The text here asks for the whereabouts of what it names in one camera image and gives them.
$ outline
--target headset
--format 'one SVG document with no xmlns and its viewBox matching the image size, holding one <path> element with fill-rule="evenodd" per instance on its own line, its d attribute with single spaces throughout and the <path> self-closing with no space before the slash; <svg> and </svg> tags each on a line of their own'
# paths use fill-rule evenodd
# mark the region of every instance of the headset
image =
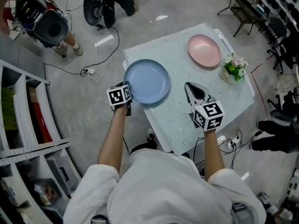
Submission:
<svg viewBox="0 0 299 224">
<path fill-rule="evenodd" d="M 53 47 L 65 39 L 68 25 L 57 12 L 58 8 L 47 9 L 44 0 L 14 0 L 9 7 L 14 19 L 28 35 L 38 39 L 45 47 Z"/>
<path fill-rule="evenodd" d="M 83 2 L 83 12 L 86 22 L 90 26 L 95 26 L 98 28 L 103 28 L 100 25 L 100 21 L 103 18 L 103 8 L 106 7 L 109 10 L 113 10 L 108 7 L 104 0 L 84 0 Z"/>
</svg>

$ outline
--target gray floor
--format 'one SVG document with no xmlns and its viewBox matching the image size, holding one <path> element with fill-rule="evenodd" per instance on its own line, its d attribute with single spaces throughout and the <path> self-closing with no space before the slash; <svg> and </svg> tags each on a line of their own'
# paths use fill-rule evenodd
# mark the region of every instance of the gray floor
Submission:
<svg viewBox="0 0 299 224">
<path fill-rule="evenodd" d="M 58 6 L 64 10 L 67 0 L 56 0 Z M 219 132 L 227 138 L 236 136 L 239 128 L 244 134 L 245 143 L 256 130 L 256 122 L 266 119 L 265 110 L 256 85 L 250 72 L 259 64 L 263 64 L 253 74 L 260 88 L 263 99 L 275 98 L 277 75 L 273 71 L 274 60 L 266 61 L 266 50 L 269 48 L 268 39 L 258 32 L 254 26 L 252 33 L 247 35 L 249 25 L 244 26 L 236 38 L 232 35 L 239 26 L 239 21 L 228 10 L 217 16 L 217 12 L 228 6 L 229 0 L 135 0 L 140 10 L 132 17 L 116 5 L 115 27 L 120 34 L 120 48 L 108 61 L 97 67 L 102 75 L 100 88 L 102 98 L 107 100 L 106 89 L 120 82 L 124 73 L 122 49 L 130 48 L 150 40 L 169 35 L 180 30 L 206 22 L 213 28 L 218 28 L 226 36 L 235 52 L 243 56 L 249 63 L 247 68 L 249 77 L 255 88 L 255 103 L 230 125 Z M 83 0 L 68 0 L 67 8 L 77 8 Z M 51 49 L 43 49 L 43 58 L 46 63 L 54 64 L 70 72 L 78 73 L 82 67 L 102 61 L 107 58 L 117 46 L 117 34 L 114 30 L 98 30 L 90 27 L 84 20 L 82 7 L 73 10 L 72 32 L 82 46 L 84 53 L 77 57 L 71 48 L 68 56 L 62 59 Z M 168 18 L 156 21 L 156 17 L 167 15 Z M 94 44 L 112 34 L 114 39 L 99 46 Z M 70 154 L 81 174 L 96 162 L 98 151 L 107 132 L 112 112 L 101 102 L 99 90 L 93 86 L 89 77 L 81 78 L 53 67 L 46 67 L 48 87 L 53 113 L 57 126 L 64 138 L 70 138 Z M 146 141 L 146 132 L 150 127 L 144 112 L 139 104 L 133 103 L 132 116 L 127 118 L 125 135 L 130 148 Z M 128 158 L 124 149 L 123 161 Z M 282 152 L 255 152 L 245 146 L 234 161 L 236 172 L 243 176 L 249 172 L 245 180 L 254 192 L 266 191 L 272 203 L 279 202 L 285 194 L 287 183 L 292 175 L 295 154 Z M 230 166 L 232 156 L 224 157 L 227 167 Z M 196 152 L 196 162 L 203 160 L 203 148 L 199 145 Z"/>
</svg>

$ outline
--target table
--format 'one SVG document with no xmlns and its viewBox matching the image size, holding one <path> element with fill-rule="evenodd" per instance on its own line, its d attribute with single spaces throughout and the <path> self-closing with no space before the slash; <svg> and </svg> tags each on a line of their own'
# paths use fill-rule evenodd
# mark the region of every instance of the table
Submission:
<svg viewBox="0 0 299 224">
<path fill-rule="evenodd" d="M 226 115 L 216 132 L 254 103 L 255 93 L 247 74 L 245 74 L 244 82 L 229 85 L 222 81 L 219 75 L 220 67 L 215 70 L 206 70 L 195 64 L 187 52 L 186 45 L 193 34 L 206 34 L 213 38 L 221 49 L 223 60 L 228 54 L 234 52 L 221 31 L 212 30 L 206 24 L 200 24 L 176 34 L 124 50 L 126 58 L 123 62 L 124 69 L 128 67 L 128 63 L 131 64 L 136 60 L 147 58 L 161 63 L 170 75 L 171 90 L 168 96 L 155 104 L 142 104 L 142 106 L 163 150 L 165 152 L 173 151 L 176 155 L 187 152 L 195 146 L 198 137 L 203 137 L 203 131 L 195 129 L 191 118 L 187 115 L 190 113 L 190 105 L 185 97 L 185 82 L 190 81 L 204 85 L 216 100 L 221 101 Z M 179 70 L 178 64 L 184 64 L 183 71 Z M 174 112 L 174 109 L 180 109 L 181 112 Z"/>
<path fill-rule="evenodd" d="M 231 6 L 232 0 L 230 0 L 228 7 L 226 7 L 223 10 L 221 10 L 217 14 L 217 15 L 219 15 L 223 11 L 230 9 L 233 12 L 233 14 L 236 16 L 236 18 L 238 18 L 238 20 L 240 21 L 240 25 L 239 25 L 237 31 L 235 32 L 235 34 L 233 35 L 233 37 L 235 37 L 237 35 L 237 33 L 240 31 L 240 29 L 243 27 L 244 24 L 251 24 L 250 31 L 247 33 L 249 35 L 251 33 L 251 30 L 252 30 L 252 27 L 253 27 L 254 24 L 256 24 L 257 22 L 265 22 L 265 21 L 267 21 L 267 19 L 264 18 L 264 17 L 259 18 L 241 0 L 234 0 L 234 1 L 239 5 L 239 7 Z"/>
</svg>

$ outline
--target strap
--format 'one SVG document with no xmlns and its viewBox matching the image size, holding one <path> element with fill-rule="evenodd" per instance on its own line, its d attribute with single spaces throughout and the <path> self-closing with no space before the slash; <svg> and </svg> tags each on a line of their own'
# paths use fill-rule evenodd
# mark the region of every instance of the strap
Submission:
<svg viewBox="0 0 299 224">
<path fill-rule="evenodd" d="M 231 215 L 234 224 L 254 224 L 254 217 L 248 207 L 242 203 L 234 203 Z"/>
</svg>

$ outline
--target shoe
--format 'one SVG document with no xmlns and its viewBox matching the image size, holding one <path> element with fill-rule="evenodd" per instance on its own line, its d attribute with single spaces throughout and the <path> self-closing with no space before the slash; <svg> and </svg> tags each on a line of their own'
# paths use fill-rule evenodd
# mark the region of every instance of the shoe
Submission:
<svg viewBox="0 0 299 224">
<path fill-rule="evenodd" d="M 149 142 L 155 142 L 155 133 L 154 133 L 154 130 L 152 128 L 148 129 L 146 139 L 147 139 L 148 143 Z"/>
<path fill-rule="evenodd" d="M 78 47 L 77 49 L 74 49 L 74 51 L 76 52 L 76 54 L 77 54 L 78 56 L 80 56 L 80 55 L 83 54 L 83 50 L 82 50 L 82 48 L 81 48 L 80 45 L 79 45 L 79 47 Z"/>
<path fill-rule="evenodd" d="M 62 56 L 62 58 L 66 57 L 66 46 L 62 44 L 61 48 L 56 47 L 55 51 Z"/>
<path fill-rule="evenodd" d="M 135 12 L 134 13 L 138 12 L 139 6 L 137 4 L 134 5 L 134 8 L 135 8 Z"/>
</svg>

